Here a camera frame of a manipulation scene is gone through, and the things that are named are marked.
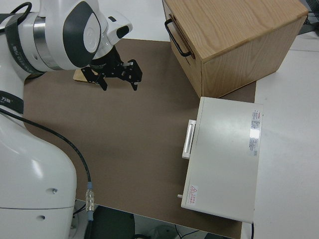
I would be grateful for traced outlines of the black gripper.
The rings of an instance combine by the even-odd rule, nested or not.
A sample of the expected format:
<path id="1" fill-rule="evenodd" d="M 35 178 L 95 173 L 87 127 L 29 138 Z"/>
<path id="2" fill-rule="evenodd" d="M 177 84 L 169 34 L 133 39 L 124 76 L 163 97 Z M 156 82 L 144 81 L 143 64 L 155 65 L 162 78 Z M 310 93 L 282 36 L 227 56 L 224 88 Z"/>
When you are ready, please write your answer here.
<path id="1" fill-rule="evenodd" d="M 116 48 L 113 48 L 103 57 L 93 59 L 89 66 L 81 68 L 85 79 L 89 83 L 97 83 L 103 91 L 108 84 L 104 78 L 119 78 L 131 84 L 134 91 L 142 81 L 142 71 L 135 59 L 123 62 Z"/>

